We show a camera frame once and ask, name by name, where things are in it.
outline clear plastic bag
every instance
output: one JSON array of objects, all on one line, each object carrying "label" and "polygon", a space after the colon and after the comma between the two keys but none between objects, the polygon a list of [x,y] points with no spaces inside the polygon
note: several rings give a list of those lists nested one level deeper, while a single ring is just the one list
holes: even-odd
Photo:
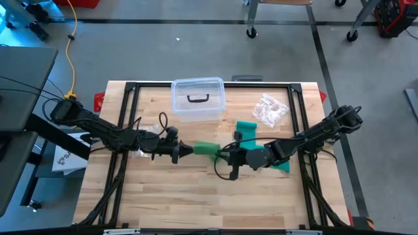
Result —
[{"label": "clear plastic bag", "polygon": [[[147,126],[147,127],[139,127],[140,130],[145,130],[145,131],[149,131],[155,134],[158,134],[161,132],[160,126],[159,125],[153,125],[153,126]],[[141,151],[140,149],[138,149],[138,151],[132,151],[132,158],[136,159],[138,157],[151,157],[150,153],[144,153],[143,151]]]},{"label": "clear plastic bag", "polygon": [[263,94],[263,98],[254,107],[253,115],[269,127],[274,127],[288,111],[289,108],[282,102],[270,95]]}]

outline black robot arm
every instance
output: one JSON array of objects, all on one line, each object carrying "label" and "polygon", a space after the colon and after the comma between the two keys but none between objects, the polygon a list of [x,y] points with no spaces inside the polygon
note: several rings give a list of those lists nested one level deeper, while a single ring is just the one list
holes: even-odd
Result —
[{"label": "black robot arm", "polygon": [[141,149],[153,156],[170,155],[174,164],[180,157],[193,153],[191,146],[178,142],[178,130],[175,127],[167,127],[164,138],[149,131],[132,129],[135,122],[122,129],[84,109],[80,102],[72,99],[59,101],[50,114],[50,121],[57,125],[76,125],[89,133],[81,136],[82,140],[92,144],[100,138],[106,148],[116,153]]},{"label": "black robot arm", "polygon": [[298,150],[305,153],[317,153],[326,140],[338,140],[340,134],[349,134],[360,128],[363,123],[358,115],[361,107],[341,106],[332,111],[320,123],[292,138],[278,138],[264,145],[265,149],[251,150],[246,153],[247,164],[254,170],[259,167],[280,165],[289,160]]}]

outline concrete floor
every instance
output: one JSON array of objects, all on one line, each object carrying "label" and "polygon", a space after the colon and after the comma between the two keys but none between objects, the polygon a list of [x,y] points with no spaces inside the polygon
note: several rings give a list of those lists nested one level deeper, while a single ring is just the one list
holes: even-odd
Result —
[{"label": "concrete floor", "polygon": [[[53,17],[72,18],[67,7],[57,8],[52,3],[44,7]],[[312,5],[315,19],[327,22],[351,22],[360,8],[360,1],[350,1],[342,8],[336,8],[331,0],[315,0]],[[101,0],[96,9],[76,11],[79,18],[245,20],[247,9],[240,0]],[[307,22],[308,15],[305,7],[260,5],[257,20]],[[44,43],[23,27],[10,31],[2,22],[0,43],[58,48],[49,79],[66,93],[71,86],[71,69],[64,51],[66,35],[73,26],[50,23],[45,30],[51,40]],[[230,80],[235,74],[262,75],[266,81],[317,82],[327,92],[309,25],[257,25],[256,29],[259,35],[251,40],[244,25],[81,23],[70,52],[77,70],[76,93],[92,110],[93,94],[104,91],[108,80],[202,76]],[[418,42],[406,33],[397,39],[382,39],[376,27],[362,27],[353,44],[345,41],[349,27],[318,26],[318,31],[338,104],[363,107],[364,125],[349,135],[349,143],[370,217],[378,230],[416,234],[418,181],[414,179],[418,159],[414,153],[418,147],[414,143],[418,141],[418,123],[403,89],[417,78],[414,55]],[[409,31],[418,35],[418,27]],[[45,89],[56,91],[49,83]],[[324,108],[326,113],[331,111],[329,99]],[[40,114],[40,104],[35,113]],[[356,215],[338,144],[335,152],[347,207]],[[27,177],[24,173],[20,185]],[[69,225],[80,185],[76,180],[41,182],[37,191],[49,192],[49,196],[35,193],[35,197],[49,200],[51,206],[37,214],[23,210],[27,208],[17,209],[23,192],[19,186],[0,218],[0,231]],[[21,217],[31,222],[22,225],[18,223]]]}]

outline table leg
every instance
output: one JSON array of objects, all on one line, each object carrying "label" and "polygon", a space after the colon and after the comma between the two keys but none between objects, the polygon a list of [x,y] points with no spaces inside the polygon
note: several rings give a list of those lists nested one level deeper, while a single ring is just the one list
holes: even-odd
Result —
[{"label": "table leg", "polygon": [[41,160],[42,160],[41,155],[39,155],[38,153],[31,152],[31,154],[29,155],[29,158],[27,159],[27,162],[37,166],[39,165]]},{"label": "table leg", "polygon": [[33,192],[35,191],[35,187],[37,186],[37,183],[38,183],[38,177],[36,177],[37,170],[38,170],[38,165],[35,165],[32,171],[32,175],[29,179],[29,182],[27,183],[25,193],[22,197],[22,200],[20,201],[21,206],[28,206],[29,203],[31,202]]},{"label": "table leg", "polygon": [[35,131],[41,137],[50,141],[61,148],[85,159],[89,159],[90,148],[83,143],[77,141],[73,137],[65,134],[63,131],[49,124],[47,121],[31,114],[29,120],[27,120],[25,129],[27,131]]}]

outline green plastic piece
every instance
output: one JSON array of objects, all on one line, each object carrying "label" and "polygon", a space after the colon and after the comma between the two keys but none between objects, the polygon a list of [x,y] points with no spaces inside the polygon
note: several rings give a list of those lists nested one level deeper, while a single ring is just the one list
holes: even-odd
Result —
[{"label": "green plastic piece", "polygon": [[219,148],[219,144],[198,141],[193,146],[193,153],[196,155],[215,155]]},{"label": "green plastic piece", "polygon": [[[236,131],[242,133],[242,140],[249,140],[256,138],[256,130],[257,124],[248,122],[248,121],[237,121],[236,122]],[[255,144],[255,140],[245,141],[241,143],[241,147],[246,148],[248,150],[253,149],[263,149],[264,146],[258,146]],[[285,172],[290,172],[290,164],[289,162],[283,163],[280,166],[271,166],[271,168],[284,170]]]}]

